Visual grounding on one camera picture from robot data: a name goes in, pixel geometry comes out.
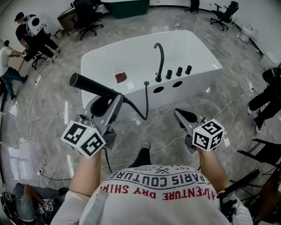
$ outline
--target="blue jeans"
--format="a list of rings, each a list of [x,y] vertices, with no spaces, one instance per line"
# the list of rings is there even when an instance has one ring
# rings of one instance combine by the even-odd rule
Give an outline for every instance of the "blue jeans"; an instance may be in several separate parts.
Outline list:
[[[24,77],[22,77],[18,71],[16,71],[14,68],[9,67],[8,70],[4,73],[3,76],[1,76],[3,82],[6,84],[6,87],[8,89],[9,95],[12,97],[14,96],[14,90],[12,86],[12,80],[18,80],[22,83],[24,83]]]

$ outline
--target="backpack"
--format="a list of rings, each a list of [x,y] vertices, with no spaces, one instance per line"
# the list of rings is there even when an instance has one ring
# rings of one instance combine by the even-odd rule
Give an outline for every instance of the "backpack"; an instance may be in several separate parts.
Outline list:
[[[25,24],[27,35],[33,37],[36,36],[46,26],[43,24],[37,16],[26,16],[27,21],[22,22]]]

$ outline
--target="black pants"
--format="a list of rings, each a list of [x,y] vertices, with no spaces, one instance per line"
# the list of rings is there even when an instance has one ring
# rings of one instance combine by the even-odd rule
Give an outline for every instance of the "black pants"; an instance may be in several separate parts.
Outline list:
[[[140,150],[139,155],[137,156],[136,160],[128,168],[140,167],[140,166],[145,166],[145,165],[151,165],[150,153],[149,153],[149,149],[147,149],[147,148],[143,148]]]
[[[46,45],[54,50],[58,48],[58,45],[42,30],[34,37],[34,43],[30,45],[30,51],[40,51],[46,56],[52,58],[54,54],[46,47]]]
[[[199,10],[199,0],[191,0],[189,11],[198,11]]]
[[[281,98],[275,95],[275,86],[268,86],[263,93],[256,96],[249,103],[251,110],[255,111],[262,107],[265,103],[270,102],[267,107],[255,118],[256,125],[261,127],[264,120],[272,118],[281,109]]]

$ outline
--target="white t-shirt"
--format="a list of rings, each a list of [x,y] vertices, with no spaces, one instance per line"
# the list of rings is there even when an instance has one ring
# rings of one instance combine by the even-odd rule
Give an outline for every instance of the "white t-shirt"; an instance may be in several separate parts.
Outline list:
[[[9,68],[9,57],[12,51],[9,47],[3,47],[0,50],[0,76],[3,76]]]
[[[108,194],[102,204],[99,192]],[[69,191],[51,225],[229,225],[216,196],[206,177],[188,166],[127,168],[111,174],[91,198]],[[248,209],[239,200],[235,206],[236,221],[252,225]],[[96,223],[84,223],[87,217]]]

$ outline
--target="person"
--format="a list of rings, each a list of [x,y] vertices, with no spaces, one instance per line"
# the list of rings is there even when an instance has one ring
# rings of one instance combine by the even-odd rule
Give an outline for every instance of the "person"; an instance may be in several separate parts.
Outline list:
[[[184,10],[185,12],[188,12],[190,14],[193,14],[194,11],[196,11],[197,13],[199,12],[199,0],[191,0],[191,4],[189,9]]]
[[[20,57],[21,55],[24,55],[24,53],[9,48],[9,43],[10,42],[6,40],[4,42],[4,47],[0,50],[0,76],[3,82],[6,84],[11,100],[13,100],[16,95],[14,94],[11,80],[17,80],[25,83],[28,75],[22,77],[17,70],[9,66],[10,57]]]
[[[150,148],[145,140],[135,162],[101,184],[101,151],[82,158],[51,225],[230,224],[216,198],[230,182],[214,151],[198,149],[199,172],[182,165],[151,165]],[[240,225],[252,225],[239,200],[236,218]]]
[[[50,224],[51,219],[61,206],[61,203],[57,201],[57,197],[67,192],[68,188],[65,187],[55,190],[17,183],[13,189],[13,195],[17,197],[15,207],[19,219],[26,225]],[[51,216],[46,217],[45,214],[40,214],[37,209],[39,205],[44,206],[46,204],[43,199],[51,198],[54,199],[55,204],[53,204]]]
[[[268,79],[268,81],[270,80],[270,84],[267,88],[263,91],[263,93],[253,98],[248,105],[247,111],[250,115],[253,111],[258,110],[264,104],[269,102],[265,109],[255,118],[256,132],[258,134],[262,131],[264,121],[275,116],[275,114],[281,109],[281,66],[273,69],[275,69],[273,76],[276,76],[276,78]],[[265,79],[269,74],[271,74],[273,69],[265,71],[263,73],[263,78]]]
[[[20,24],[16,30],[16,35],[20,44],[27,51],[29,51],[30,53],[32,53],[32,51],[34,51],[35,53],[37,53],[37,51],[40,51],[48,56],[49,60],[52,62],[56,59],[57,56],[54,55],[53,52],[45,45],[51,47],[53,50],[56,50],[58,53],[60,53],[61,50],[58,45],[48,37],[48,35],[44,32],[44,29],[42,29],[36,36],[28,35],[26,24],[22,24],[22,22],[27,22],[27,17],[25,17],[22,12],[16,15],[14,21]]]

